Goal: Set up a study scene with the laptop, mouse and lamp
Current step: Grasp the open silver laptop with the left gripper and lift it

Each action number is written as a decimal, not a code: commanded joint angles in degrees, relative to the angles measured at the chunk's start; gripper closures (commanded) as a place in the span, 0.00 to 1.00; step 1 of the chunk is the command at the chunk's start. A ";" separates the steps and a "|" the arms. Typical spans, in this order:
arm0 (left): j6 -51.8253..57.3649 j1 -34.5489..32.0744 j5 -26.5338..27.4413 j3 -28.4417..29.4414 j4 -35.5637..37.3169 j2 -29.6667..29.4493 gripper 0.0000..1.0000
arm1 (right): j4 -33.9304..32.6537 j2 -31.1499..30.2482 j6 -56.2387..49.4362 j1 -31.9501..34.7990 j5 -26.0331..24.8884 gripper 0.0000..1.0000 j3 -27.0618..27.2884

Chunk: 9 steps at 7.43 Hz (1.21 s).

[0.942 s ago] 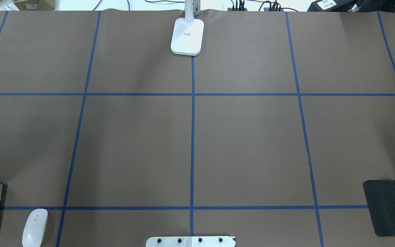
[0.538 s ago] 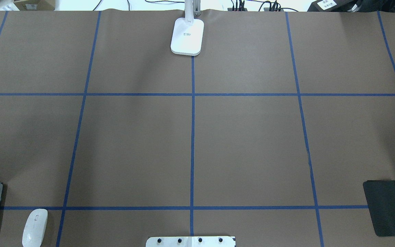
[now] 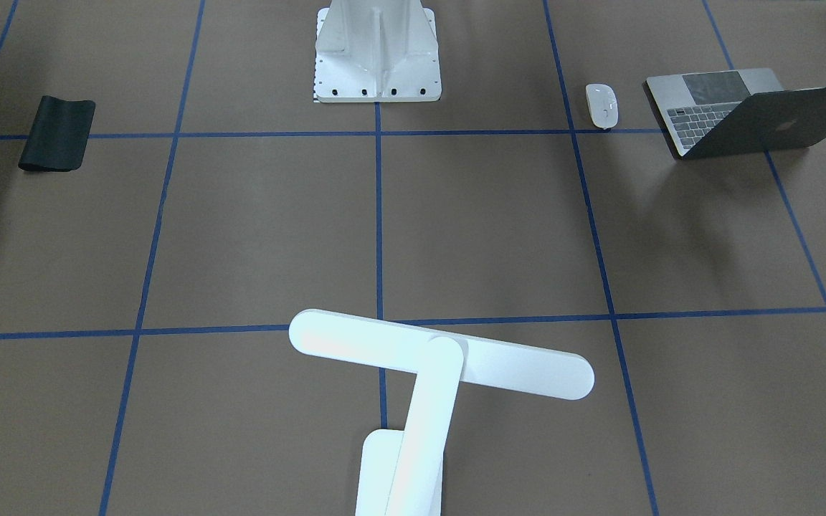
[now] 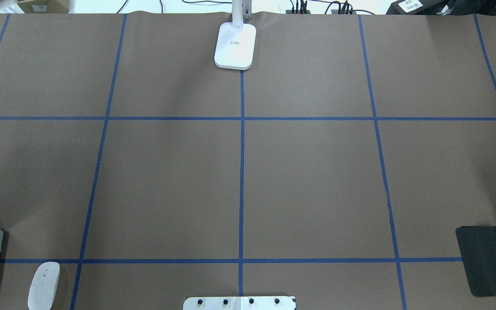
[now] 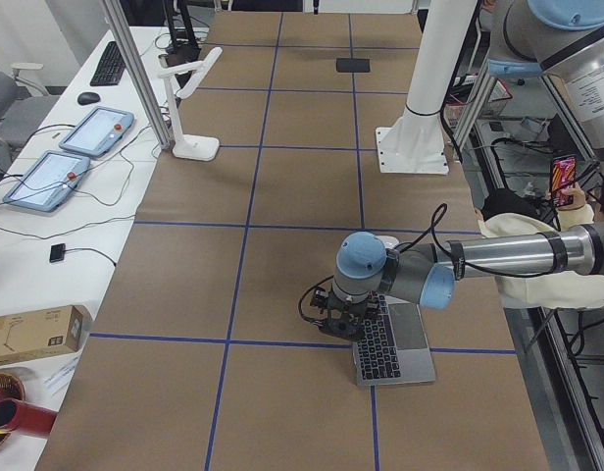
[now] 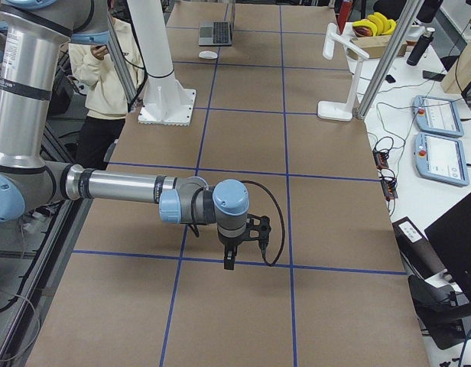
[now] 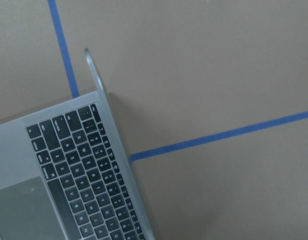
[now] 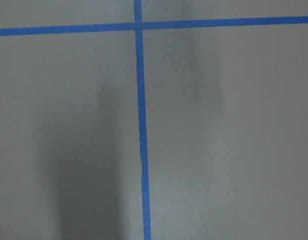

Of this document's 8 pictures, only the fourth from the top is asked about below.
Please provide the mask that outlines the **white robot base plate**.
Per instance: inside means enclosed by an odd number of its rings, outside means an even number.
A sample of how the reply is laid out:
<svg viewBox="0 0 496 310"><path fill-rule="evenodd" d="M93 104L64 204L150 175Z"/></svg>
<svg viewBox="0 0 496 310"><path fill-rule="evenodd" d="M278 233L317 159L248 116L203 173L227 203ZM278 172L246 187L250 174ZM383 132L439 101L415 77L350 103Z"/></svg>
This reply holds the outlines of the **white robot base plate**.
<svg viewBox="0 0 496 310"><path fill-rule="evenodd" d="M213 296L187 298L183 310L295 310L291 296Z"/></svg>

